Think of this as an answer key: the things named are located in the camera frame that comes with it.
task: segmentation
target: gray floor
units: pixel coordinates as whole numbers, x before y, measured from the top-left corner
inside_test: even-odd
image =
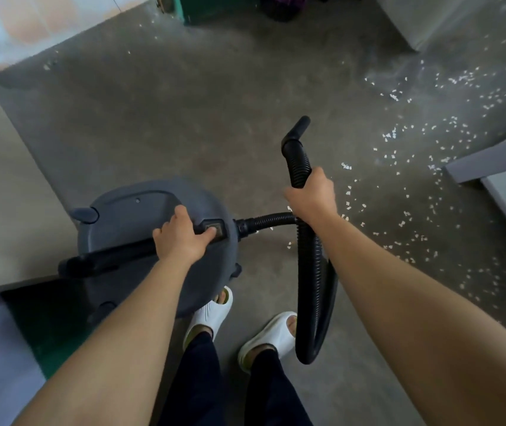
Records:
[[[286,25],[251,11],[200,27],[150,3],[0,72],[0,102],[66,207],[184,175],[236,217],[286,209],[279,141],[308,114],[303,142],[334,179],[340,212],[506,326],[506,221],[479,186],[436,170],[506,138],[506,0],[422,54],[374,0],[310,4]],[[215,341],[230,424],[241,423],[246,388],[239,346],[295,308],[294,236],[278,228],[241,245],[244,271]],[[343,292],[313,365],[284,365],[314,424],[422,423]]]

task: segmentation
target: white slipper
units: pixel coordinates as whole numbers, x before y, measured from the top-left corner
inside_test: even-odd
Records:
[[[213,332],[212,339],[215,340],[217,336],[217,332],[227,314],[229,314],[229,310],[231,309],[231,305],[233,304],[233,292],[228,286],[223,287],[223,290],[227,293],[227,299],[225,303],[217,303],[215,301],[209,301],[200,309],[198,309],[194,316],[192,317],[192,321],[186,330],[186,335],[184,336],[184,340],[182,342],[182,350],[186,350],[187,344],[187,336],[190,334],[190,331],[197,325],[204,325],[210,328]]]
[[[296,312],[287,311],[282,312],[275,317],[261,330],[257,336],[249,340],[241,347],[239,354],[237,355],[237,362],[241,369],[250,374],[250,370],[243,366],[245,357],[253,348],[268,343],[276,348],[278,358],[282,358],[285,354],[288,354],[293,348],[296,341],[295,337],[290,334],[290,330],[286,325],[288,317],[291,315],[297,316]]]

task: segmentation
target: gray vacuum cleaner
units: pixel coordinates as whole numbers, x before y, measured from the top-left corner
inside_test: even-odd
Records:
[[[282,140],[290,182],[302,188],[312,169],[299,139],[310,124],[303,116]],[[156,249],[149,234],[169,221],[174,207],[183,204],[194,222],[194,232],[217,229],[204,257],[184,281],[177,317],[189,315],[212,300],[224,285],[239,276],[237,245],[259,230],[296,224],[298,236],[298,322],[296,355],[308,365],[318,355],[326,332],[338,279],[314,231],[291,212],[235,220],[213,194],[183,179],[152,180],[117,188],[100,196],[89,208],[76,208],[71,216],[80,222],[77,257],[63,260],[62,278],[90,278],[112,272],[133,261],[150,271]]]

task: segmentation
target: person's left hand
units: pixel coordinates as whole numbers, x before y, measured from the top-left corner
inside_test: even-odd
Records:
[[[175,258],[189,266],[197,262],[206,252],[207,245],[215,237],[215,228],[210,227],[201,235],[194,233],[194,226],[183,205],[174,208],[174,214],[161,229],[152,232],[158,258]]]

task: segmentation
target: foot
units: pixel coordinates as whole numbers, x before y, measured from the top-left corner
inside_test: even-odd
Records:
[[[292,337],[296,338],[296,315],[290,315],[286,319],[286,327],[288,328],[288,331],[290,332]],[[255,359],[264,350],[277,351],[274,345],[270,343],[262,343],[260,345],[257,345],[245,355],[245,358],[243,359],[244,368],[250,371],[251,367],[253,366],[253,362],[255,362]]]
[[[226,288],[221,290],[221,292],[213,299],[213,301],[218,305],[225,305],[228,300],[229,300],[229,293],[227,292]],[[184,349],[186,349],[186,347],[190,345],[193,339],[202,332],[209,333],[211,337],[214,336],[214,331],[211,329],[211,327],[206,326],[205,324],[196,324],[195,326],[192,327],[192,329],[190,329],[190,332],[186,336],[186,340],[184,341]]]

